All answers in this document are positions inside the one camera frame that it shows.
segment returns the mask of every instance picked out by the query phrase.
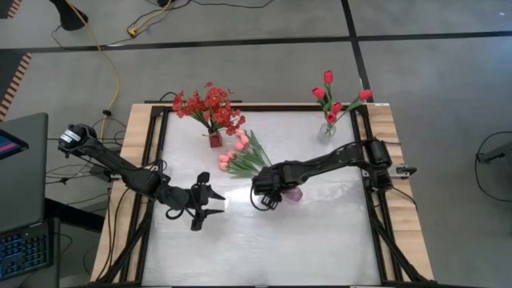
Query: red vase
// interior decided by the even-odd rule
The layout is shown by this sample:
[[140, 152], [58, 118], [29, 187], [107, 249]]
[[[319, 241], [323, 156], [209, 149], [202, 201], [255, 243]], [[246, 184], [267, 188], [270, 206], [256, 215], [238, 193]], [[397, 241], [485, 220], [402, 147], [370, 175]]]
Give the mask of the red vase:
[[220, 132], [210, 133], [208, 140], [210, 140], [210, 148], [222, 147], [222, 136]]

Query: gray floor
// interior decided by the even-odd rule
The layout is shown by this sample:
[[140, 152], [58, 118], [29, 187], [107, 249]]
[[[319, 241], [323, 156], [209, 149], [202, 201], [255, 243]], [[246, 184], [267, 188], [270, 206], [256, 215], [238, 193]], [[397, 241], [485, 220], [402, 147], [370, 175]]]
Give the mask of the gray floor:
[[[126, 25], [153, 9], [143, 0], [74, 2], [91, 18], [100, 43], [125, 38]], [[512, 30], [512, 5], [506, 1], [357, 0], [350, 6], [359, 35]], [[48, 2], [23, 0], [14, 20], [0, 20], [0, 48], [56, 46], [50, 37], [56, 17]], [[131, 43], [346, 35], [340, 1], [275, 0], [261, 10], [190, 4]], [[56, 37], [68, 46], [92, 44], [84, 30], [60, 30]], [[511, 48], [507, 37], [361, 43], [375, 101], [391, 103], [406, 161], [418, 167], [413, 192], [440, 282], [505, 287], [512, 281], [511, 204], [482, 194], [473, 172], [484, 137], [510, 130]], [[168, 90], [192, 92], [207, 81], [235, 90], [244, 102], [311, 101], [310, 90], [327, 69], [335, 75], [336, 98], [348, 101], [360, 87], [348, 42], [108, 53], [121, 76], [114, 115], [122, 122], [133, 103], [158, 99]], [[8, 118], [45, 111], [50, 136], [57, 137], [69, 123], [99, 119], [113, 93], [110, 67], [98, 53], [35, 54]], [[107, 135], [121, 129], [112, 123]], [[496, 138], [486, 147], [511, 139]], [[71, 161], [50, 145], [48, 168]], [[480, 171], [489, 192], [512, 198], [507, 166], [498, 162]], [[105, 193], [107, 187], [86, 178], [48, 186], [47, 194], [72, 202]], [[99, 198], [80, 207], [104, 205]], [[98, 235], [70, 227], [63, 233], [74, 236], [75, 244], [64, 257], [62, 283], [84, 283], [82, 256], [93, 247], [87, 259], [92, 263]]]

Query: white table surface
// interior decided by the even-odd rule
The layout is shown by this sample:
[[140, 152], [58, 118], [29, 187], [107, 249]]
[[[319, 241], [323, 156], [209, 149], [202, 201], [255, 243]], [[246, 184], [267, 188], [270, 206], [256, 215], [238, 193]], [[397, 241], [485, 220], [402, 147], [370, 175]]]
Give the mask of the white table surface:
[[[244, 129], [253, 130], [273, 163], [308, 160], [354, 140], [349, 115], [337, 123], [332, 142], [320, 144], [321, 112], [245, 112]], [[156, 204], [146, 255], [143, 286], [374, 285], [379, 284], [373, 239], [360, 170], [347, 167], [321, 174], [301, 186], [299, 203], [282, 202], [261, 212], [249, 200], [251, 181], [217, 167], [218, 155], [234, 148], [211, 149], [206, 129], [192, 118], [171, 114], [162, 158], [172, 186], [190, 187], [210, 172], [210, 184], [225, 202], [210, 208], [199, 232], [191, 217], [168, 220]]]

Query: keyboard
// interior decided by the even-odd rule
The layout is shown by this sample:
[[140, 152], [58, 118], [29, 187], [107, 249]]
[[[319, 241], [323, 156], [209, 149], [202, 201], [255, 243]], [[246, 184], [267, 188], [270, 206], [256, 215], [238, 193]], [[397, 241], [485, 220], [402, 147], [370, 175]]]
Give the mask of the keyboard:
[[51, 245], [47, 222], [0, 234], [0, 281], [49, 266]]

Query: table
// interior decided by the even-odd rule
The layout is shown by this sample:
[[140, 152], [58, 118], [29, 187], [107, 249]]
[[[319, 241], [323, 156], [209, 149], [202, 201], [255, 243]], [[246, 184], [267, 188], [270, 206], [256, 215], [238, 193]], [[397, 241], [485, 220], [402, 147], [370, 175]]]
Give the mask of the table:
[[[124, 145], [122, 148], [121, 156], [132, 162], [135, 165], [140, 165], [143, 158], [146, 142], [148, 142], [148, 162], [152, 162], [157, 154], [158, 144], [158, 131], [162, 124], [160, 118], [154, 118], [154, 130], [152, 138], [146, 139], [148, 127], [151, 121], [151, 111], [153, 106], [170, 106], [170, 104], [135, 104], [132, 106], [130, 119], [126, 130]], [[237, 106], [254, 106], [255, 104], [237, 103]], [[280, 106], [285, 104], [259, 104], [265, 106]], [[286, 104], [287, 106], [296, 107], [311, 107], [316, 104], [300, 103], [300, 104]], [[371, 124], [373, 135], [388, 142], [398, 142], [398, 136], [394, 127], [394, 121], [391, 114], [391, 109], [388, 104], [368, 104], [368, 116]], [[364, 138], [365, 129], [362, 122], [359, 122], [360, 132]], [[402, 150], [400, 145], [388, 145], [388, 150], [391, 154], [395, 164], [403, 163]], [[410, 184], [408, 180], [393, 180], [395, 187], [406, 192], [412, 196]], [[130, 229], [130, 218], [133, 213], [135, 194], [128, 193], [120, 203], [125, 186], [121, 182], [116, 182], [112, 189], [110, 215], [107, 215], [105, 225], [103, 227], [102, 237], [100, 239], [98, 253], [96, 256], [91, 281], [95, 280], [105, 264], [108, 251], [109, 251], [109, 236], [108, 236], [108, 217], [112, 217], [110, 222], [111, 228], [114, 228], [114, 212], [115, 208], [120, 204], [118, 212], [118, 223], [116, 224], [116, 242], [114, 244], [114, 259], [119, 255], [121, 250], [126, 244], [128, 231]], [[425, 243], [422, 236], [422, 230], [419, 224], [418, 215], [414, 205], [404, 198], [403, 196], [389, 191], [385, 195], [387, 205], [389, 207], [390, 224], [393, 227], [394, 237], [397, 245], [401, 248], [404, 255], [408, 260], [417, 268], [417, 270], [425, 277], [432, 278], [430, 262], [426, 253]], [[141, 204], [139, 215], [142, 215], [146, 204]], [[387, 278], [394, 280], [399, 276], [394, 275], [393, 263], [388, 249], [384, 243], [382, 246], [382, 254], [384, 257], [384, 267], [386, 270]], [[140, 279], [141, 275], [137, 275], [137, 265], [139, 261], [140, 242], [134, 248], [130, 263], [126, 269], [126, 280], [134, 281]]]

